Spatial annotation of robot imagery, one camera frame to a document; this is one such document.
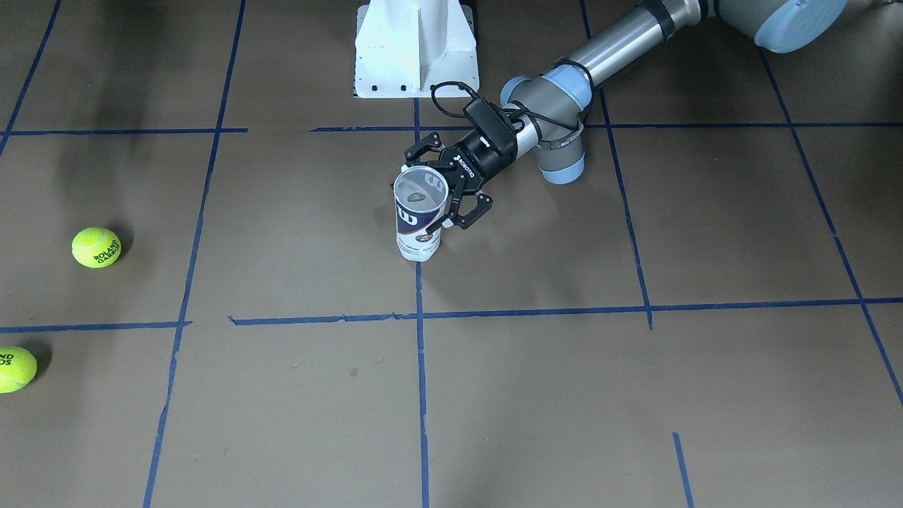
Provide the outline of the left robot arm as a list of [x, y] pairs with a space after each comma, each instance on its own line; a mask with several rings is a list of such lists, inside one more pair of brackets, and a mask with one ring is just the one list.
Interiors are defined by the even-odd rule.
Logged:
[[498, 103], [461, 81], [432, 85], [432, 96], [455, 87], [470, 97], [460, 118], [472, 129], [452, 145], [432, 134], [407, 149], [393, 185], [399, 233], [425, 241], [442, 227], [471, 227], [492, 205], [483, 187], [528, 153], [548, 182], [574, 182], [585, 167], [583, 113], [597, 91], [681, 30], [719, 18], [758, 47], [789, 54], [846, 8], [845, 1], [641, 1], [545, 73], [511, 78]]

